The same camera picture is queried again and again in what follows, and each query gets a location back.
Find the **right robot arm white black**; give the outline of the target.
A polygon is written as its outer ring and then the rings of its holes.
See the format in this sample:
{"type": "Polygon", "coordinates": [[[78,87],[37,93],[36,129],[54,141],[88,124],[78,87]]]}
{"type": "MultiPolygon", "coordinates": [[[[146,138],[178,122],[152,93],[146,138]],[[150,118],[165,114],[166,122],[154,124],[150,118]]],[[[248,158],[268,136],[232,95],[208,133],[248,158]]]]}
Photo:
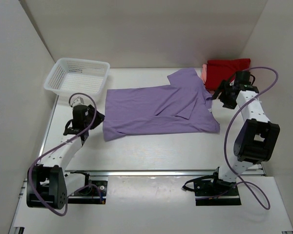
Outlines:
{"type": "Polygon", "coordinates": [[[259,100],[261,92],[254,86],[254,81],[255,76],[246,69],[235,72],[216,89],[212,98],[219,99],[225,108],[238,107],[234,117],[242,115],[244,124],[234,142],[233,155],[225,156],[226,164],[212,175],[191,180],[192,183],[201,181],[202,185],[194,188],[184,185],[183,190],[211,190],[212,197],[223,195],[235,186],[237,178],[249,167],[271,159],[280,127],[266,116],[259,100]]]}

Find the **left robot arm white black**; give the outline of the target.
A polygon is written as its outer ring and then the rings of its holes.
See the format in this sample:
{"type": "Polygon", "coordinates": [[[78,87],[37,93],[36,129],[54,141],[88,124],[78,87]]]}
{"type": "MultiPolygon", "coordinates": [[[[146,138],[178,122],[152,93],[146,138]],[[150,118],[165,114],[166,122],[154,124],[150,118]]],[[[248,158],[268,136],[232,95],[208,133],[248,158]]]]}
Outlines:
{"type": "Polygon", "coordinates": [[[75,93],[69,98],[72,119],[64,127],[60,144],[38,157],[27,172],[26,205],[45,208],[58,216],[66,215],[69,198],[92,193],[103,204],[103,192],[93,183],[88,172],[67,172],[75,154],[84,146],[89,131],[104,121],[96,104],[86,105],[84,94],[75,93]]]}

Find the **purple t shirt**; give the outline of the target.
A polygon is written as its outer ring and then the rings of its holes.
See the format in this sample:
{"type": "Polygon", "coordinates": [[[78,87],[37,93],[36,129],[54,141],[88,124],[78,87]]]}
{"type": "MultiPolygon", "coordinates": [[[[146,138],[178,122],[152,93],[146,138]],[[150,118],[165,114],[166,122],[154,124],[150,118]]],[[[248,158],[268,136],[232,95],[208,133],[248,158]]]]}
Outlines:
{"type": "Polygon", "coordinates": [[[105,141],[125,136],[220,132],[211,94],[194,68],[169,75],[169,84],[109,89],[105,99],[105,141]]]}

